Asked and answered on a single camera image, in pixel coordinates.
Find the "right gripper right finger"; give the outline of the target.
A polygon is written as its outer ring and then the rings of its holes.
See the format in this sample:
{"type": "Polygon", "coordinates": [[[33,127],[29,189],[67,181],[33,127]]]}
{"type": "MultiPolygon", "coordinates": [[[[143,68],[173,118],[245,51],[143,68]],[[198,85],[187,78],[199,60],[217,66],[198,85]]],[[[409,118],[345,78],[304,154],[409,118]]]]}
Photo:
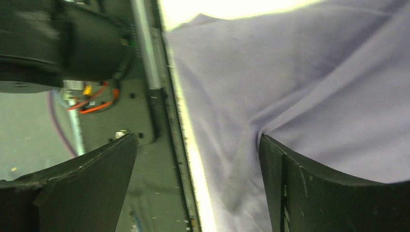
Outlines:
{"type": "Polygon", "coordinates": [[[358,178],[263,135],[259,160],[275,232],[407,232],[410,183],[358,178]]]}

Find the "purple t shirt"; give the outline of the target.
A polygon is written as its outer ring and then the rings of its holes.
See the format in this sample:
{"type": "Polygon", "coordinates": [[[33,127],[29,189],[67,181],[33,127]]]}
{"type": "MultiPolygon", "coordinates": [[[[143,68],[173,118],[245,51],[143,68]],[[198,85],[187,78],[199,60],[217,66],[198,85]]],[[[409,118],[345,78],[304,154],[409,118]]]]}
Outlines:
{"type": "Polygon", "coordinates": [[[257,149],[268,135],[364,179],[410,178],[410,3],[323,0],[165,35],[207,188],[205,232],[272,230],[257,149]]]}

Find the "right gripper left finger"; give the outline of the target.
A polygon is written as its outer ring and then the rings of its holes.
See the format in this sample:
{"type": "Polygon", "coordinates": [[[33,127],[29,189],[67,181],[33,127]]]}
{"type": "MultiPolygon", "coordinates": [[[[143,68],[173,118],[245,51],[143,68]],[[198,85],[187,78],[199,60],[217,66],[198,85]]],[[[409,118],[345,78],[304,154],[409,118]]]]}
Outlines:
{"type": "Polygon", "coordinates": [[[2,180],[1,231],[115,231],[137,151],[130,133],[50,168],[2,180]]]}

